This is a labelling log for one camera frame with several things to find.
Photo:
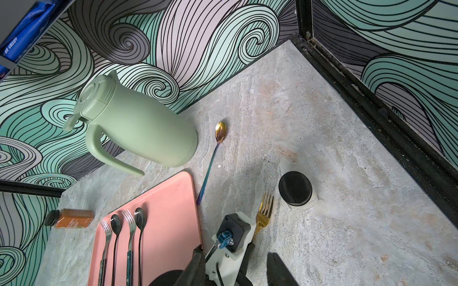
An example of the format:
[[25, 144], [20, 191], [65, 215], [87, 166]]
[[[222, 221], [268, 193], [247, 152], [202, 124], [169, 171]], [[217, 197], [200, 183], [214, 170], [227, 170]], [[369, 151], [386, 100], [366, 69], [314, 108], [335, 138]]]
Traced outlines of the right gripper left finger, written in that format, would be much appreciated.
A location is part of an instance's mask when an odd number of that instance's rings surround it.
[[195, 248], [190, 263], [178, 277], [174, 286], [204, 286], [205, 284], [205, 255], [201, 248]]

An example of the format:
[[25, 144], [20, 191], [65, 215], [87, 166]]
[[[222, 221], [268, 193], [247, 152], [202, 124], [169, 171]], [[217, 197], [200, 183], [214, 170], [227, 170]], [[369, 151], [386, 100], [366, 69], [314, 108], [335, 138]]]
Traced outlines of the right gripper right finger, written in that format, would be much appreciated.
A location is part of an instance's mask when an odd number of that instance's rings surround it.
[[299, 286], [277, 253], [267, 255], [267, 281], [269, 286]]

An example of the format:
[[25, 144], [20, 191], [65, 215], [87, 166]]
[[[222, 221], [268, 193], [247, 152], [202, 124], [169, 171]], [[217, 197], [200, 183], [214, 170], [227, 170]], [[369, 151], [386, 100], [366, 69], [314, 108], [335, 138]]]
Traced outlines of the black spoon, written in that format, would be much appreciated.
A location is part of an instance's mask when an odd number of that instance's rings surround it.
[[143, 232], [147, 223], [147, 216], [145, 211], [141, 207], [137, 207], [135, 210], [135, 223], [140, 230], [140, 235], [138, 239], [138, 285], [143, 285], [142, 277], [142, 257], [141, 257], [141, 241], [143, 238]]
[[117, 214], [113, 214], [110, 219], [110, 224], [112, 227], [112, 231], [115, 234], [115, 241], [114, 241], [114, 248], [113, 248], [113, 265], [112, 265], [112, 283], [111, 286], [115, 286], [115, 278], [116, 278], [116, 252], [117, 252], [117, 245], [120, 232], [122, 230], [122, 223], [120, 217]]

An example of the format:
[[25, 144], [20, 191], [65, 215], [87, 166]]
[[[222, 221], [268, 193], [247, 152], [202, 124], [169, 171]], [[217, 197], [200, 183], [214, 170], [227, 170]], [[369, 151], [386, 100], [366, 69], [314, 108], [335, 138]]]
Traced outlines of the silver fork teal handle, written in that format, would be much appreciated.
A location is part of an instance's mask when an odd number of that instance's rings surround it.
[[133, 286], [133, 242], [134, 242], [134, 235], [137, 229], [137, 225], [132, 213], [125, 209], [122, 211], [126, 222], [128, 223], [130, 229], [130, 237], [128, 243], [128, 252], [127, 252], [127, 264], [126, 264], [126, 286]]

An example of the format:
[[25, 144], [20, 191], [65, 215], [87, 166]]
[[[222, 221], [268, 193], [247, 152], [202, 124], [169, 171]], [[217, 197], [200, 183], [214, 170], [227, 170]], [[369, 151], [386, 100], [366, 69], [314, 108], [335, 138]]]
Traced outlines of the silver fork dark handle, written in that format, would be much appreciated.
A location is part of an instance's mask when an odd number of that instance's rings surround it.
[[106, 276], [106, 265], [107, 265], [107, 249], [109, 247], [111, 238], [112, 238], [112, 229], [108, 225], [108, 223], [102, 219], [100, 221], [100, 225], [105, 233], [106, 240], [103, 249], [103, 254], [100, 262], [100, 270], [99, 270], [99, 279], [98, 279], [98, 286], [104, 286], [105, 276]]

